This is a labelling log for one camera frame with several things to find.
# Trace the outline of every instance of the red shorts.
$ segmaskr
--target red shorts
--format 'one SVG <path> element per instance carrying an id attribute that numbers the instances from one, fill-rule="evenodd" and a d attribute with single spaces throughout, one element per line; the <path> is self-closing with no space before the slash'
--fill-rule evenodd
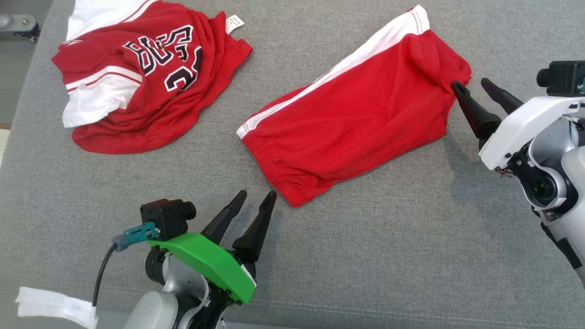
<path id="1" fill-rule="evenodd" d="M 417 6 L 313 83 L 237 131 L 293 207 L 446 133 L 450 84 L 469 64 L 429 29 Z"/>

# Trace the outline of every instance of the basketball jersey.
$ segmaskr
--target basketball jersey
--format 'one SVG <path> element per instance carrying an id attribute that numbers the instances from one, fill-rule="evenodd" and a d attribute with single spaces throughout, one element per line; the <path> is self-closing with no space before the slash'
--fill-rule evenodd
<path id="1" fill-rule="evenodd" d="M 53 63 L 73 140 L 98 153 L 136 153 L 187 132 L 252 51 L 208 18 L 159 0 L 77 0 Z"/>

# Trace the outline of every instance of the jersey number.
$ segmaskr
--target jersey number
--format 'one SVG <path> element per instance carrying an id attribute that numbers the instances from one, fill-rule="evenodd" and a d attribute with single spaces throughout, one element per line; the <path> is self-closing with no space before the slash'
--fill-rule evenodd
<path id="1" fill-rule="evenodd" d="M 138 38 L 138 44 L 128 41 L 123 46 L 134 52 L 144 75 L 148 76 L 157 66 L 165 66 L 171 62 L 175 55 L 187 63 L 190 57 L 187 46 L 192 42 L 192 33 L 193 26 L 185 25 L 156 37 L 156 40 L 142 36 Z M 174 53 L 168 51 L 168 47 L 173 47 Z M 178 89 L 181 85 L 183 86 L 181 91 L 184 91 L 192 86 L 197 81 L 202 58 L 203 50 L 199 46 L 193 52 L 192 65 L 179 67 L 164 80 L 167 91 Z"/>

